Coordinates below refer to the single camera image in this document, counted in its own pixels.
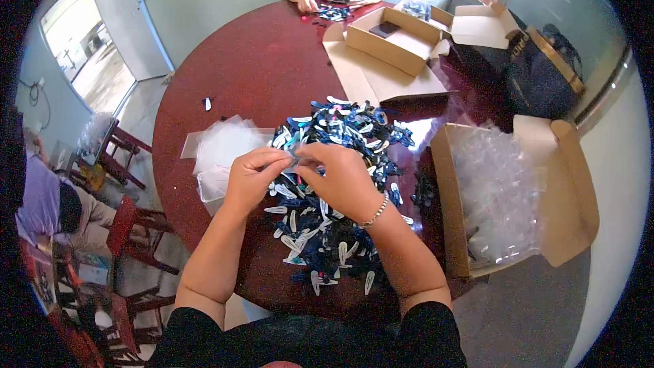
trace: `doorway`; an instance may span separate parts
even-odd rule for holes
[[[116,113],[135,83],[95,0],[58,0],[41,28],[63,75],[94,111]]]

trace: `black shirt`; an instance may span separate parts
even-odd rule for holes
[[[454,315],[430,301],[404,316],[399,332],[345,326],[313,316],[273,316],[221,331],[208,315],[176,308],[149,367],[465,367]]]

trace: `floor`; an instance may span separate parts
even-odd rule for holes
[[[93,111],[116,111],[133,84],[134,76],[113,44],[100,47],[73,80]]]
[[[138,83],[119,115],[119,126],[152,143],[154,121],[166,90],[163,78]],[[145,191],[107,185],[107,202],[116,206],[122,193],[137,199],[137,205],[161,209],[152,174],[152,159],[139,154],[131,172],[147,186]],[[175,236],[166,236],[156,257],[164,263],[184,267],[190,254]],[[579,329],[585,306],[590,269],[590,250],[558,267],[534,256],[490,276],[488,283],[453,302],[454,317],[461,334],[461,347],[470,367],[563,366]],[[129,295],[159,284],[162,295],[175,292],[178,276],[126,259],[119,273],[120,292]],[[168,318],[171,308],[164,315]],[[225,328],[270,315],[236,295],[227,303]],[[154,313],[137,318],[139,326],[154,324]],[[144,347],[143,357],[154,348]]]

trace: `bracelet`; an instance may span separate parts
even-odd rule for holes
[[[388,195],[384,196],[384,202],[381,204],[381,207],[379,208],[377,213],[375,213],[375,216],[371,220],[365,221],[364,223],[361,224],[361,229],[367,229],[368,227],[371,227],[372,224],[375,223],[375,220],[377,220],[379,215],[381,215],[381,212],[384,212],[384,209],[386,209],[386,205],[388,205]]]

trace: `woman's left hand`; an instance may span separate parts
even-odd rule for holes
[[[247,216],[266,196],[268,185],[292,163],[288,152],[268,147],[241,155],[232,163],[224,205]]]

